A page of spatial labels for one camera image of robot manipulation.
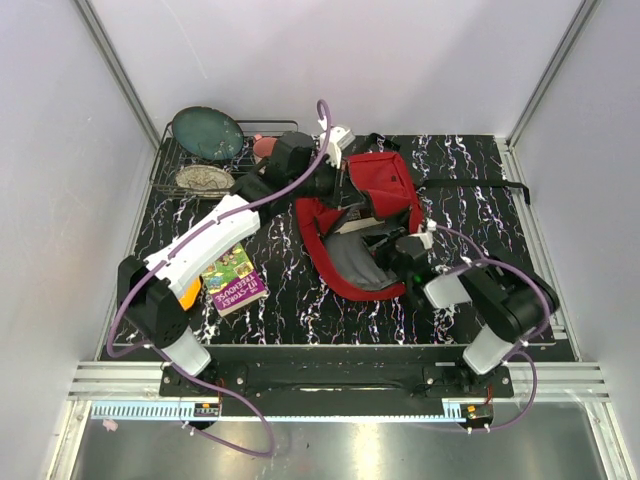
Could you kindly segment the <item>red student backpack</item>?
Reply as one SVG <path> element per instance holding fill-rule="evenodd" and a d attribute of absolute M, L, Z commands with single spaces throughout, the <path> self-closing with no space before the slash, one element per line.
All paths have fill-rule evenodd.
<path fill-rule="evenodd" d="M 404 227 L 413 234 L 425 223 L 425 212 L 399 153 L 399 145 L 372 133 L 342 156 L 347 173 L 348 206 L 332 209 L 311 198 L 311 177 L 294 194 L 294 209 L 304 246 L 319 276 L 336 294 L 352 301 L 388 300 L 405 294 L 404 284 L 381 270 L 365 248 L 364 237 Z M 368 208 L 383 224 L 347 234 L 334 232 L 352 208 Z"/>

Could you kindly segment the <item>purple treehouse book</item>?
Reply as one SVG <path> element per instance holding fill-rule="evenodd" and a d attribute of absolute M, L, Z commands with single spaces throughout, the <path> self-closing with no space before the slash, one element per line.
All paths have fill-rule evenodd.
<path fill-rule="evenodd" d="M 202 272 L 201 279 L 208 297 L 222 317 L 269 295 L 241 243 L 210 264 Z"/>

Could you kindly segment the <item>yellow paperback book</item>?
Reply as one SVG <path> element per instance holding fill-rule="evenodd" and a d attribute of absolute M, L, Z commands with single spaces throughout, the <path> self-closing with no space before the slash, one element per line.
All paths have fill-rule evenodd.
<path fill-rule="evenodd" d="M 354 231 L 383 224 L 368 208 L 352 208 L 341 218 L 335 228 L 336 234 L 347 234 Z"/>

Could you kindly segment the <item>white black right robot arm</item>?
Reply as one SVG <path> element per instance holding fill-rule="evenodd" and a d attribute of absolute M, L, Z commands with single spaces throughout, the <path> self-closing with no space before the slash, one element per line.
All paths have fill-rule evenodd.
<path fill-rule="evenodd" d="M 477 257 L 442 273 L 432 269 L 428 251 L 436 231 L 461 238 Z M 376 265 L 404 284 L 417 309 L 469 303 L 483 318 L 484 326 L 453 374 L 455 387 L 466 396 L 486 389 L 489 374 L 545 330 L 559 307 L 557 294 L 541 277 L 484 254 L 468 236 L 433 221 L 423 232 L 409 234 L 400 227 L 366 235 L 363 243 Z"/>

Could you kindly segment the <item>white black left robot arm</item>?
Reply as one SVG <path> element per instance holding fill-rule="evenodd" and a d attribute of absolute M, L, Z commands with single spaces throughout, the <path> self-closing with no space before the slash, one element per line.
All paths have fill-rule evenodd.
<path fill-rule="evenodd" d="M 195 226 L 144 259 L 121 261 L 114 321 L 131 323 L 146 345 L 181 372 L 181 384 L 193 395 L 208 394 L 216 372 L 182 299 L 207 266 L 270 219 L 276 202 L 332 197 L 344 172 L 343 151 L 354 139 L 343 126 L 331 126 L 317 139 L 301 132 L 279 136 L 271 154 L 239 177 Z"/>

